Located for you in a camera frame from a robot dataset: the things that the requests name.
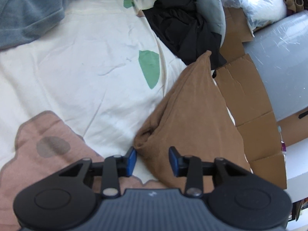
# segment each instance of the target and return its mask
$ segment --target gray fabric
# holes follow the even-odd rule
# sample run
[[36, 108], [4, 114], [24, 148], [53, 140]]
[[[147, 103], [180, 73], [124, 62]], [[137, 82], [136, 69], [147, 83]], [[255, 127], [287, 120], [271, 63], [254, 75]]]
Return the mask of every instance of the gray fabric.
[[65, 0], [0, 0], [0, 49], [32, 42], [64, 18]]
[[197, 0], [198, 12], [207, 21], [210, 30], [221, 35], [221, 45], [226, 34], [226, 19], [221, 0]]

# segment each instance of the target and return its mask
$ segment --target white bedsheet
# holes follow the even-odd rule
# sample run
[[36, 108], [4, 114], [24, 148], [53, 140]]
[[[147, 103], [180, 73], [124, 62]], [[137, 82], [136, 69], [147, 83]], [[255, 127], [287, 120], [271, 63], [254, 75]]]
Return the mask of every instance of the white bedsheet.
[[[137, 16], [154, 1], [69, 0], [58, 26], [0, 52], [0, 168], [19, 126], [45, 110], [103, 157], [126, 153], [186, 67]], [[153, 179], [139, 159], [134, 175]]]

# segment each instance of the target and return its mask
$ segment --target wrinkled fabric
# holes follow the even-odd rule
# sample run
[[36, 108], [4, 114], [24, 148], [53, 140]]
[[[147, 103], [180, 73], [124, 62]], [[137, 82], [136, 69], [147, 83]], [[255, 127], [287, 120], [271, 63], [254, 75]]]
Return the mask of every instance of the wrinkled fabric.
[[0, 0], [0, 49], [32, 42], [64, 18], [65, 0]]
[[[250, 171], [242, 136], [213, 82], [210, 54], [207, 51], [181, 73], [134, 140], [147, 168], [168, 187], [184, 190], [186, 182], [186, 178], [175, 177], [172, 172], [170, 146], [182, 156], [196, 156], [208, 162], [224, 157]], [[203, 177], [203, 184], [206, 193], [214, 188], [211, 177]]]
[[212, 70], [226, 63], [219, 53], [221, 35], [211, 32], [194, 0], [157, 0], [143, 12], [155, 34], [186, 65], [207, 50], [212, 52]]

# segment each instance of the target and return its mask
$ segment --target gray pillow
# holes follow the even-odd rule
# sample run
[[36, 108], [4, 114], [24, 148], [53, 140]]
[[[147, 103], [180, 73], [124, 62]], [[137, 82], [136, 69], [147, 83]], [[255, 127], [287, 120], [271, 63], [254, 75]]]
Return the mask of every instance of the gray pillow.
[[226, 19], [221, 0], [197, 0], [196, 5], [198, 12], [207, 21], [210, 30], [221, 35], [220, 46], [222, 46], [226, 34]]

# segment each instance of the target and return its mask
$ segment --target white shelf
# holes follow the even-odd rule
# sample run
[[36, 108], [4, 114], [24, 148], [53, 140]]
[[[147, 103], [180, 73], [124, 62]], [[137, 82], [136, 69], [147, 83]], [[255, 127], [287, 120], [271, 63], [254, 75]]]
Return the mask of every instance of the white shelf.
[[308, 209], [301, 212], [298, 221], [290, 221], [287, 225], [289, 231], [307, 231], [308, 230]]
[[285, 169], [292, 202], [308, 197], [308, 138], [287, 147]]

